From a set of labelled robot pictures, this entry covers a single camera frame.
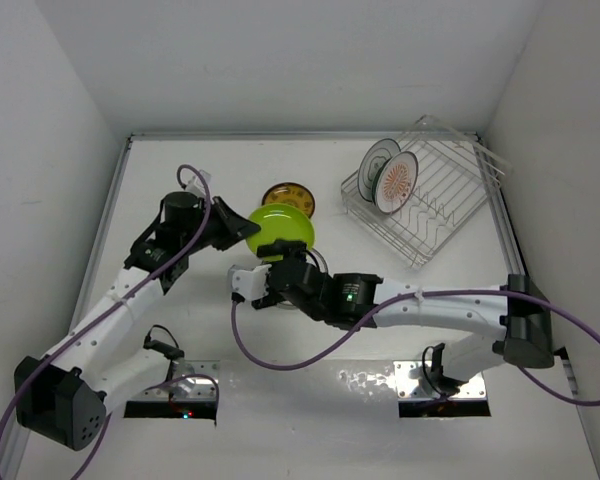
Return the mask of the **white plate red characters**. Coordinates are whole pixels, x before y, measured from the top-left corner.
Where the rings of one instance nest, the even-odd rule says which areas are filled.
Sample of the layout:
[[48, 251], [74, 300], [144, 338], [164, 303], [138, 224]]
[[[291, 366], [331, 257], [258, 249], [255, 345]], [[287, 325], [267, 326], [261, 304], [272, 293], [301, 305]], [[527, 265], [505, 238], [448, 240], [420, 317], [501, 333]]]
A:
[[[315, 266], [321, 273], [329, 272], [329, 265], [325, 257], [315, 248], [310, 249], [305, 257], [310, 263]], [[294, 306], [291, 302], [284, 300], [277, 305], [277, 308], [283, 310], [297, 310], [297, 307]]]

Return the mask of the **lime green plate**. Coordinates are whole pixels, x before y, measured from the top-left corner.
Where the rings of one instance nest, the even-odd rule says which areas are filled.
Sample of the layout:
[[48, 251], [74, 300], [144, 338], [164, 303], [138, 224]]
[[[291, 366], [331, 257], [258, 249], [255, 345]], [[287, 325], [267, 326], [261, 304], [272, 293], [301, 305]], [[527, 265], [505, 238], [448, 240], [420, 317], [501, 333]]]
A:
[[314, 226], [307, 215], [291, 205], [273, 203], [258, 207], [248, 219], [260, 227], [246, 244], [253, 254], [276, 240], [302, 241], [309, 249], [315, 244]]

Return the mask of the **dark brown patterned plate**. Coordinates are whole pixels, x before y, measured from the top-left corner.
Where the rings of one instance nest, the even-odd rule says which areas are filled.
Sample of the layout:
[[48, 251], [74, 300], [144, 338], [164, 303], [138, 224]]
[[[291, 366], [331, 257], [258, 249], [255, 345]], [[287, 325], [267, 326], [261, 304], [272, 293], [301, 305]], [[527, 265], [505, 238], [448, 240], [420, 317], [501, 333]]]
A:
[[285, 204], [290, 205], [308, 218], [312, 218], [316, 210], [316, 200], [313, 193], [304, 185], [295, 182], [282, 182], [267, 189], [262, 197], [261, 205]]

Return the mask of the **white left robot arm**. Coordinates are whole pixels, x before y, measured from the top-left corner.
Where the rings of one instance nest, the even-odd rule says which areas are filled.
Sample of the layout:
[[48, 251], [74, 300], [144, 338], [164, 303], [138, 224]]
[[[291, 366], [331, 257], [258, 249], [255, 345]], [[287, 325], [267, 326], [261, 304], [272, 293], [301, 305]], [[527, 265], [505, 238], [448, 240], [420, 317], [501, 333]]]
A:
[[167, 194], [101, 300], [42, 358], [28, 356], [16, 367], [18, 424], [74, 451], [89, 445], [108, 414], [167, 380], [184, 356], [177, 346], [147, 339], [131, 358], [106, 368], [134, 324], [186, 272], [191, 255], [206, 247], [225, 251], [260, 229], [220, 197]]

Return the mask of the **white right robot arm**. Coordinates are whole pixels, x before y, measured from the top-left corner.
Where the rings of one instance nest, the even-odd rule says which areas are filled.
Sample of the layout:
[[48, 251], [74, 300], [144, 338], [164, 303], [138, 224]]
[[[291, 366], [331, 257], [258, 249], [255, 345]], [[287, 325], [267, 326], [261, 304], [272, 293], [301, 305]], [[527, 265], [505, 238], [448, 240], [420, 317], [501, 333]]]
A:
[[288, 302], [314, 321], [355, 332], [362, 328], [420, 326], [465, 333], [422, 353], [421, 378], [440, 396], [459, 392], [474, 375], [501, 364], [548, 369], [554, 364], [548, 300], [530, 277], [511, 274], [503, 285], [441, 291], [365, 273], [331, 275], [308, 262], [301, 241], [277, 240], [259, 256], [280, 259], [236, 272], [253, 308]]

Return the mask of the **white plate orange sunburst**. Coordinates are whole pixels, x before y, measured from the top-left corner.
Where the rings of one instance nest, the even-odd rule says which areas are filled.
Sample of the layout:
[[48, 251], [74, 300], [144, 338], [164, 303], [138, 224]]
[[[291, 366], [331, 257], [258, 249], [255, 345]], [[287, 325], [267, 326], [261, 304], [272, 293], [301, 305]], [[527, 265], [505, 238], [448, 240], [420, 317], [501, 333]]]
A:
[[418, 179], [416, 155], [404, 151], [388, 160], [376, 175], [372, 187], [372, 202], [385, 215], [399, 211], [411, 197]]

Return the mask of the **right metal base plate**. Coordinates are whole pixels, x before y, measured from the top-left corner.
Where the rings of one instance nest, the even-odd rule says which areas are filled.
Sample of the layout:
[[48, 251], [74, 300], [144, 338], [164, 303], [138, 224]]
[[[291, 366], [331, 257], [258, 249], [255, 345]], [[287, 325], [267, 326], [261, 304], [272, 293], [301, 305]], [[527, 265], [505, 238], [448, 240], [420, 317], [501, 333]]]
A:
[[[423, 402], [439, 398], [439, 394], [425, 382], [421, 361], [394, 361], [393, 367], [395, 390], [400, 401]], [[487, 398], [485, 381], [481, 373], [461, 385], [459, 392], [449, 397], [453, 401], [486, 401]]]

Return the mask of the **metal base plate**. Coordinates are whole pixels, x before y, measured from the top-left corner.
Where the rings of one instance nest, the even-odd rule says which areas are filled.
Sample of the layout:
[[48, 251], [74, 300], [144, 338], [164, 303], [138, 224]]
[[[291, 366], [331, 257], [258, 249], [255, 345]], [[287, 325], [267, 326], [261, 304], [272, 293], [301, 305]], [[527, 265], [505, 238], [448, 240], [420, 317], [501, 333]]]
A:
[[176, 402], [214, 402], [218, 399], [220, 363], [216, 360], [182, 360], [175, 362], [167, 376], [168, 385], [148, 389], [142, 399]]
[[[400, 401], [423, 402], [439, 398], [439, 394], [425, 382], [421, 361], [394, 361], [393, 367], [395, 390]], [[453, 401], [486, 401], [487, 398], [485, 381], [481, 373], [461, 385], [459, 392], [449, 397]]]

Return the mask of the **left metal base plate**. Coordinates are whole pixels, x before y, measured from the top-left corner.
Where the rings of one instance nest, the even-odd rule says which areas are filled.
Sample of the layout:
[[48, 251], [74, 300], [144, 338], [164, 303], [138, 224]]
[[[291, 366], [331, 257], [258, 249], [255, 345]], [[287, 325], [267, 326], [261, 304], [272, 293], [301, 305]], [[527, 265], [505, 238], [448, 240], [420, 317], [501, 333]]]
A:
[[220, 363], [216, 360], [182, 360], [175, 362], [167, 376], [168, 385], [148, 389], [142, 399], [176, 402], [214, 402], [218, 399]]

